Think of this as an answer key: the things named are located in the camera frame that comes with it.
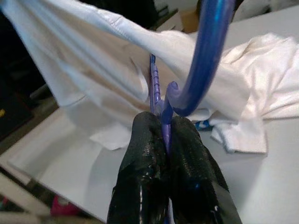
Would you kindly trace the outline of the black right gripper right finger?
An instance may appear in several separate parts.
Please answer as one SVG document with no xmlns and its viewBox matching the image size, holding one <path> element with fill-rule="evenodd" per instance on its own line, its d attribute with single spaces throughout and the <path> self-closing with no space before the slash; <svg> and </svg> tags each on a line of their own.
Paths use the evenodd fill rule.
<svg viewBox="0 0 299 224">
<path fill-rule="evenodd" d="M 226 180 L 187 118 L 171 122 L 170 196 L 177 224 L 239 224 Z"/>
</svg>

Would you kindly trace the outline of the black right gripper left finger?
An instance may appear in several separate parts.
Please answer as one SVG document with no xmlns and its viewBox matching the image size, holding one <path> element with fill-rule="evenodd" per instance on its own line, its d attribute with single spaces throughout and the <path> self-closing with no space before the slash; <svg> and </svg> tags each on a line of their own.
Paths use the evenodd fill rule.
<svg viewBox="0 0 299 224">
<path fill-rule="evenodd" d="M 168 211 L 168 164 L 159 119 L 135 116 L 112 191 L 107 223 L 163 224 Z"/>
</svg>

